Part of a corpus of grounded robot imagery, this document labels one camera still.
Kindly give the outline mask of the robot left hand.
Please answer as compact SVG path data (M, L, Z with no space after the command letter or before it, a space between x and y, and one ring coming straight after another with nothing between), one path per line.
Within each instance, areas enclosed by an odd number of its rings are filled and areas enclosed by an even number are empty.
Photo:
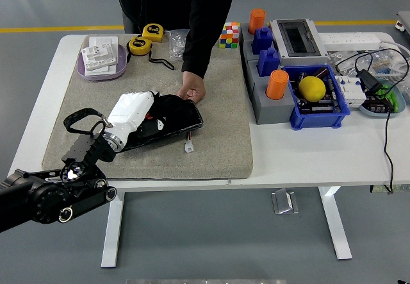
M161 96L161 93L147 91L122 94L108 117L111 127L106 128L106 132L125 140L141 125L156 96Z

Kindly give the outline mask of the person's left hand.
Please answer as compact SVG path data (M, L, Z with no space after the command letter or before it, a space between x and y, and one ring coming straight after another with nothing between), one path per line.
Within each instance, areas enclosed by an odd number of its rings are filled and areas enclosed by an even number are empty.
M206 89L203 79L188 71L182 73L183 83L177 91L177 96L184 100L191 100L194 103L199 103L206 95Z

